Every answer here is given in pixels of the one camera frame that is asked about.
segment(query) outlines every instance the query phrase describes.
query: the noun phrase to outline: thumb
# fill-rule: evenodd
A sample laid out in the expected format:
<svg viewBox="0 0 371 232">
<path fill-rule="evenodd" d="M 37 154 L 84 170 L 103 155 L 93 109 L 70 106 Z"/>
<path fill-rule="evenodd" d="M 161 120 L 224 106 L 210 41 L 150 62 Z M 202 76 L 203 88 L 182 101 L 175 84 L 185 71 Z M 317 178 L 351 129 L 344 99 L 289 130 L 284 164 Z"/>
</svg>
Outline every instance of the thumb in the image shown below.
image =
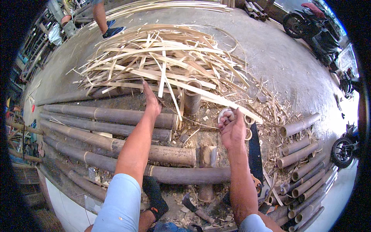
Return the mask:
<svg viewBox="0 0 371 232">
<path fill-rule="evenodd" d="M 237 110 L 236 110 L 236 121 L 237 121 L 237 124 L 239 125 L 245 125 L 245 122 L 244 122 L 244 115 L 242 114 L 242 112 L 240 111 L 240 108 L 238 107 Z"/>
</svg>

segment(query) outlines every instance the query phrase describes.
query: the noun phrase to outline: forearm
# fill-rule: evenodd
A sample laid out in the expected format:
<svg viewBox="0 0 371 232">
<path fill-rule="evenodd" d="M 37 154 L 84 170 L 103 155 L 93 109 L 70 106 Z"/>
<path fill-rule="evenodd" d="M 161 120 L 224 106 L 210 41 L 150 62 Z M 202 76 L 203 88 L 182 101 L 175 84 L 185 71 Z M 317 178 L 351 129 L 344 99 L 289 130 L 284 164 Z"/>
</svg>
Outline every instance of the forearm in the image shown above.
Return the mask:
<svg viewBox="0 0 371 232">
<path fill-rule="evenodd" d="M 231 148 L 228 157 L 231 167 L 231 206 L 234 219 L 239 226 L 248 215 L 257 214 L 257 193 L 244 144 Z"/>
<path fill-rule="evenodd" d="M 282 230 L 281 227 L 279 227 L 276 222 L 270 219 L 268 216 L 261 212 L 258 212 L 258 215 L 263 220 L 265 226 L 271 229 L 273 232 L 284 232 L 284 230 Z"/>
<path fill-rule="evenodd" d="M 136 179 L 140 186 L 142 186 L 143 173 L 148 161 L 155 121 L 156 115 L 150 109 L 146 109 L 143 117 L 126 139 L 117 159 L 115 174 L 128 174 Z"/>
</svg>

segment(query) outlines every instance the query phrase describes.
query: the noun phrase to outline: knife handle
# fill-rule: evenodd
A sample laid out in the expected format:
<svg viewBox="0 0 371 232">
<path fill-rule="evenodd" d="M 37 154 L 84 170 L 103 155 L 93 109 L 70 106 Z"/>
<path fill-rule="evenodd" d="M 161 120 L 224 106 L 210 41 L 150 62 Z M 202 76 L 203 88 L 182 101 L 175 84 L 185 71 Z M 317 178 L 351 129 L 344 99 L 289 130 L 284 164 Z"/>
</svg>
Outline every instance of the knife handle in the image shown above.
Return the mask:
<svg viewBox="0 0 371 232">
<path fill-rule="evenodd" d="M 200 218 L 206 220 L 206 221 L 207 221 L 208 223 L 210 223 L 210 224 L 213 224 L 214 221 L 215 221 L 214 218 L 212 218 L 212 217 L 210 217 L 209 215 L 207 215 L 206 212 L 203 211 L 202 209 L 198 209 L 198 210 L 196 211 L 196 214 L 197 214 L 198 216 L 200 216 Z"/>
</svg>

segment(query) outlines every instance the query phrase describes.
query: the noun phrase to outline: white tile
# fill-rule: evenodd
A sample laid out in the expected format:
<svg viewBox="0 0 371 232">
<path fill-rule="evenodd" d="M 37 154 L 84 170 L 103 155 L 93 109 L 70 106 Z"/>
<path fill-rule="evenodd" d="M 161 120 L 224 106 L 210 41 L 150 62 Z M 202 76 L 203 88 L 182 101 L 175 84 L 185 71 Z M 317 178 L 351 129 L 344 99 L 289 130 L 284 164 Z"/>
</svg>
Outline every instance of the white tile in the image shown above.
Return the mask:
<svg viewBox="0 0 371 232">
<path fill-rule="evenodd" d="M 62 198 L 63 206 L 65 207 L 69 223 L 78 231 L 84 232 L 84 230 L 90 226 L 85 209 L 69 199 L 62 192 L 60 193 L 60 196 Z"/>
<path fill-rule="evenodd" d="M 48 179 L 46 179 L 46 186 L 54 212 L 59 213 L 68 220 L 66 211 L 63 207 L 62 198 L 60 197 L 60 191 Z"/>
<path fill-rule="evenodd" d="M 90 225 L 94 224 L 95 219 L 97 218 L 97 215 L 87 210 L 86 210 L 86 214 L 88 215 Z"/>
<path fill-rule="evenodd" d="M 59 219 L 60 223 L 62 224 L 63 228 L 65 229 L 66 232 L 77 232 L 73 226 L 64 218 L 62 217 L 59 213 L 55 213 L 57 215 L 57 218 Z"/>
</svg>

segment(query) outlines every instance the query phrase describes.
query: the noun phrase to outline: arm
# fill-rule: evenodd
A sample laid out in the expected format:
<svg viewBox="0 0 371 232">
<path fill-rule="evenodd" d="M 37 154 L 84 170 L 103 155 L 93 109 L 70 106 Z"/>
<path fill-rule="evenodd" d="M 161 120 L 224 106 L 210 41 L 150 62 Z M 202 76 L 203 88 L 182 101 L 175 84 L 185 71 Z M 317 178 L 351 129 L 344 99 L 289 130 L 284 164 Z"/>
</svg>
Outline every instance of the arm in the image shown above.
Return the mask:
<svg viewBox="0 0 371 232">
<path fill-rule="evenodd" d="M 273 220 L 258 211 L 257 193 L 251 177 L 245 148 L 246 125 L 239 109 L 225 112 L 218 127 L 223 145 L 228 150 L 231 166 L 230 201 L 237 226 L 251 214 L 257 214 L 266 227 L 274 232 L 283 231 Z"/>
<path fill-rule="evenodd" d="M 115 174 L 124 173 L 133 177 L 142 187 L 143 173 L 148 162 L 152 132 L 157 116 L 161 112 L 161 105 L 149 88 L 147 82 L 143 82 L 146 95 L 146 109 L 133 132 L 126 139 L 117 159 Z"/>
</svg>

